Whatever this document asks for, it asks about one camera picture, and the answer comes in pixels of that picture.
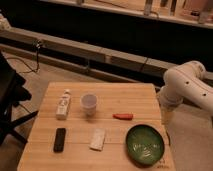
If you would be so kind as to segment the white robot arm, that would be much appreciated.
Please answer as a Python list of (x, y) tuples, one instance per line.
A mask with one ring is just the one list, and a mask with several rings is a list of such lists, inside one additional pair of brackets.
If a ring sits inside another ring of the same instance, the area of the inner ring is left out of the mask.
[(213, 87), (202, 81), (205, 73), (206, 69), (199, 61), (171, 67), (164, 73), (164, 85), (157, 93), (164, 125), (172, 120), (173, 110), (184, 98), (213, 116)]

